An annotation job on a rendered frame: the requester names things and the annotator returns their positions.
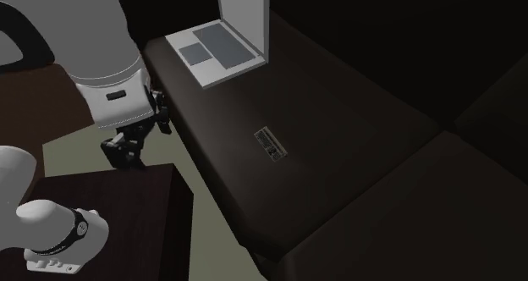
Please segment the grey open laptop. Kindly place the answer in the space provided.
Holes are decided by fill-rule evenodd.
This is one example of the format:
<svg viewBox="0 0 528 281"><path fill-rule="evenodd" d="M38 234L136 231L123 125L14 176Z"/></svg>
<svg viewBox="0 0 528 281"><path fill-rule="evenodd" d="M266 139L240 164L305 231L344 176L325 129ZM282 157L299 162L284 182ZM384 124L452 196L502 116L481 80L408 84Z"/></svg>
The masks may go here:
<svg viewBox="0 0 528 281"><path fill-rule="evenodd" d="M269 62L270 0L216 0L219 18L167 35L206 89Z"/></svg>

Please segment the grey remote control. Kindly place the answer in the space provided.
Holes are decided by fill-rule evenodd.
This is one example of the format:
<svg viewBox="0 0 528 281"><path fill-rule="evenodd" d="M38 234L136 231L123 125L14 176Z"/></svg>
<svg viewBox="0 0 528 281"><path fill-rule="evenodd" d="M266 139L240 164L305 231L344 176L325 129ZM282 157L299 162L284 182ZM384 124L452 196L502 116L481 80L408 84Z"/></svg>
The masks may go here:
<svg viewBox="0 0 528 281"><path fill-rule="evenodd" d="M265 126L259 129L255 132L254 136L274 162L288 156L286 149L280 144L268 127Z"/></svg>

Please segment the dark brown sofa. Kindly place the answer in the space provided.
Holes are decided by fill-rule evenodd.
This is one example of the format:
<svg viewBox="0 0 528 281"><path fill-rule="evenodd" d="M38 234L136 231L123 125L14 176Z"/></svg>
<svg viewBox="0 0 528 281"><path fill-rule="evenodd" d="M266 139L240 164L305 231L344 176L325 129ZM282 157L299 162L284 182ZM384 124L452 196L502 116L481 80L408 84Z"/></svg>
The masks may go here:
<svg viewBox="0 0 528 281"><path fill-rule="evenodd" d="M277 15L270 62L202 88L144 58L237 241L269 281L528 281L528 185ZM268 127L288 156L254 134Z"/></svg>

